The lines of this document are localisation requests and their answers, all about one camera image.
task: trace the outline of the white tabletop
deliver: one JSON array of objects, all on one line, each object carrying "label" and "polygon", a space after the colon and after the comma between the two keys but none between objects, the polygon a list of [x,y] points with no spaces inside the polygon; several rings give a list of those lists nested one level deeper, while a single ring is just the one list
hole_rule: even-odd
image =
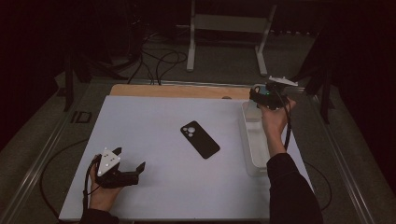
[{"label": "white tabletop", "polygon": [[[107,96],[60,219],[82,215],[85,173],[95,154],[122,147],[120,170],[146,170],[111,214],[125,220],[251,220],[269,217],[267,177],[248,175],[238,126],[244,100]],[[204,160],[180,132],[196,120],[219,144]],[[310,183],[291,135],[288,149]]]}]

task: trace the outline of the human hand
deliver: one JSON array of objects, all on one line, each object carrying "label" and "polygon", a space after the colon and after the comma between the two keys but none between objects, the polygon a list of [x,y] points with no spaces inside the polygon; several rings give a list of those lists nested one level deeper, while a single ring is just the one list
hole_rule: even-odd
[{"label": "human hand", "polygon": [[96,165],[97,164],[95,164],[90,170],[90,177],[91,177],[90,208],[109,212],[122,188],[104,189],[100,187],[95,182]]},{"label": "human hand", "polygon": [[[296,102],[288,98],[289,103],[286,105],[288,112],[293,109]],[[264,105],[259,105],[262,111],[262,127],[264,128],[265,135],[267,137],[267,144],[270,156],[273,157],[277,153],[285,153],[281,140],[281,135],[288,123],[288,117],[284,108],[278,110],[271,110]]]}]

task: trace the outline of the black phone case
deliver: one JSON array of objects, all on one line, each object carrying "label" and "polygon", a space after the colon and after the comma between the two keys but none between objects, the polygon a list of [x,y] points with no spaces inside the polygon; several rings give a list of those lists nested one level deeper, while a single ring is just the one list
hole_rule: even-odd
[{"label": "black phone case", "polygon": [[204,159],[208,159],[220,150],[220,146],[197,121],[194,120],[184,125],[180,130]]}]

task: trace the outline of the metal frame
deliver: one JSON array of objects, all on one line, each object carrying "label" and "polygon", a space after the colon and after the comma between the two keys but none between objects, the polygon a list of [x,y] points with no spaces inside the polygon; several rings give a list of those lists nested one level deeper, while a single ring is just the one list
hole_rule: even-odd
[{"label": "metal frame", "polygon": [[332,133],[329,124],[323,122],[321,118],[321,114],[319,112],[319,99],[315,96],[309,96],[308,101],[310,102],[313,110],[315,111],[316,117],[318,119],[318,123],[322,126],[322,129],[326,133],[327,139],[330,143],[330,148],[332,156],[334,158],[335,164],[337,165],[338,171],[340,172],[340,176],[342,177],[344,184],[346,186],[346,190],[349,194],[350,201],[352,201],[353,205],[355,206],[355,210],[358,214],[361,223],[369,224],[375,223],[373,215],[368,207],[366,201],[364,200],[364,196],[361,193],[361,189],[359,188],[358,183],[356,182],[355,178],[353,177],[352,172],[347,165],[347,161],[344,158],[342,150],[338,143],[335,141],[335,137]]},{"label": "metal frame", "polygon": [[271,7],[271,11],[267,18],[252,17],[231,17],[216,16],[195,13],[195,0],[191,0],[191,25],[190,25],[190,47],[187,60],[187,71],[194,70],[195,62],[195,30],[219,30],[219,31],[236,31],[262,34],[262,42],[255,47],[257,63],[260,69],[260,75],[267,76],[267,68],[265,66],[262,51],[270,33],[271,24],[276,12],[276,5]]},{"label": "metal frame", "polygon": [[39,151],[39,154],[33,164],[30,166],[26,175],[24,176],[20,186],[15,191],[14,196],[8,203],[5,211],[0,216],[0,223],[15,223],[18,215],[20,214],[22,208],[24,207],[26,201],[28,200],[30,194],[35,187],[36,182],[38,181],[41,173],[44,170],[45,164],[50,159],[51,153],[58,146],[58,142],[61,139],[61,135],[64,131],[64,127],[72,117],[72,111],[74,111],[84,96],[86,90],[78,96],[77,100],[71,104],[70,109],[68,111],[63,112],[58,123],[56,124],[53,132],[51,133],[46,145]]}]

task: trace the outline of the metal stand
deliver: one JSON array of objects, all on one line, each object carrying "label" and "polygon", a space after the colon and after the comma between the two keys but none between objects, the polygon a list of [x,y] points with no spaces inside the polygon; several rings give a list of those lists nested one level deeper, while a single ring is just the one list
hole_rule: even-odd
[{"label": "metal stand", "polygon": [[328,20],[306,56],[300,72],[291,81],[311,77],[305,87],[308,95],[315,95],[322,87],[320,115],[329,124],[329,104],[332,73],[343,59],[345,40],[338,34],[338,24]]},{"label": "metal stand", "polygon": [[259,64],[260,75],[267,76],[267,68],[262,56],[268,34],[270,32],[271,23],[275,15],[276,6],[271,7],[267,18],[251,18],[251,17],[232,17],[217,16],[206,14],[195,14],[195,0],[191,0],[191,26],[190,26],[190,48],[187,60],[187,71],[194,70],[195,61],[195,29],[217,30],[217,31],[235,31],[262,34],[262,42],[256,46],[255,52],[257,62]]}]

